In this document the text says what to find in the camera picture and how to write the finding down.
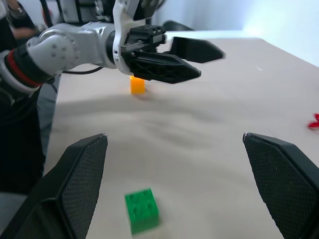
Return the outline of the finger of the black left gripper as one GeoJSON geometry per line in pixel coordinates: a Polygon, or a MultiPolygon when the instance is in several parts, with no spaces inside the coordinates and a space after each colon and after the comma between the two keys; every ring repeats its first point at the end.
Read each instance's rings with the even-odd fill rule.
{"type": "Polygon", "coordinates": [[[135,77],[148,81],[177,84],[201,76],[201,71],[197,68],[175,55],[166,53],[125,53],[124,61],[135,77]]]}
{"type": "Polygon", "coordinates": [[[195,63],[207,63],[225,56],[220,48],[208,40],[184,37],[174,37],[170,50],[165,53],[195,63]]]}

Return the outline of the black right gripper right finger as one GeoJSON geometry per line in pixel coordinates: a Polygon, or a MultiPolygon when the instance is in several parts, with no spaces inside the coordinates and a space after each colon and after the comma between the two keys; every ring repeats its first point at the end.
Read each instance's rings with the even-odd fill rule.
{"type": "Polygon", "coordinates": [[[284,239],[319,239],[319,168],[294,144],[246,132],[259,194],[284,239]]]}

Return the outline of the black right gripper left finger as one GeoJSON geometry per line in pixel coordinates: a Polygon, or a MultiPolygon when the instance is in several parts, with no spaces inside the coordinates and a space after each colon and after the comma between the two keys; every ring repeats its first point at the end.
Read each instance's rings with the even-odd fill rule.
{"type": "Polygon", "coordinates": [[[103,177],[106,134],[64,151],[28,195],[0,193],[0,239],[85,239],[103,177]]]}

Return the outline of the orange toy brick cube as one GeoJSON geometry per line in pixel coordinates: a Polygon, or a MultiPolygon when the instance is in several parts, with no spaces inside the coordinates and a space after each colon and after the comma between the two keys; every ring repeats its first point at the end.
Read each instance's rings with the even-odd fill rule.
{"type": "Polygon", "coordinates": [[[132,95],[141,95],[146,92],[144,79],[130,76],[130,86],[132,95]]]}

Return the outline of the black rounded object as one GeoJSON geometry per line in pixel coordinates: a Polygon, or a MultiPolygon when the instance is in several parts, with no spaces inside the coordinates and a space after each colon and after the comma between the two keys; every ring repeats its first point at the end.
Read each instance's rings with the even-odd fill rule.
{"type": "Polygon", "coordinates": [[[163,23],[166,31],[194,31],[194,29],[173,20],[167,20],[163,23]]]}

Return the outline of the grey and black machine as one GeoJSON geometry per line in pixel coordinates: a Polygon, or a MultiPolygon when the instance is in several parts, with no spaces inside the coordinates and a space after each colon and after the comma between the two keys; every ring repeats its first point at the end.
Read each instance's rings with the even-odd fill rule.
{"type": "Polygon", "coordinates": [[[113,23],[115,0],[56,0],[63,23],[81,26],[90,22],[113,23]]]}

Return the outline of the red toy piece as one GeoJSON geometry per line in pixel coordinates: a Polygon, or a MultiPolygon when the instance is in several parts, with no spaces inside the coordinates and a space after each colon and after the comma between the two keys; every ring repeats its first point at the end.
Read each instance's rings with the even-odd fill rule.
{"type": "Polygon", "coordinates": [[[314,114],[314,117],[315,117],[315,120],[313,122],[310,122],[307,127],[309,129],[319,130],[319,114],[318,113],[314,114]]]}

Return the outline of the green toy brick cube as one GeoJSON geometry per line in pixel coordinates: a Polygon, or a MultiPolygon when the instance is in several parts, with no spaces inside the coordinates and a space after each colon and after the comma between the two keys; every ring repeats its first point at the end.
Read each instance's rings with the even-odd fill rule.
{"type": "Polygon", "coordinates": [[[151,188],[125,194],[125,203],[132,235],[160,224],[159,209],[151,188]]]}

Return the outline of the black robot torso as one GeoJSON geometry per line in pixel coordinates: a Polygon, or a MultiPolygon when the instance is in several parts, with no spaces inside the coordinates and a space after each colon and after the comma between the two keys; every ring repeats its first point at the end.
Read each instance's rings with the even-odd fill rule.
{"type": "Polygon", "coordinates": [[[0,192],[28,194],[43,176],[38,96],[0,103],[0,192]]]}

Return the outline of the person in dark clothes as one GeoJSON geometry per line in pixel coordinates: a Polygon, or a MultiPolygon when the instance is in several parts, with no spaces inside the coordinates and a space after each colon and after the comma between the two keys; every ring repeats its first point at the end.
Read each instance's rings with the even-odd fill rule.
{"type": "Polygon", "coordinates": [[[34,23],[19,0],[0,0],[0,53],[12,50],[38,37],[51,25],[45,13],[44,24],[34,23]]]}

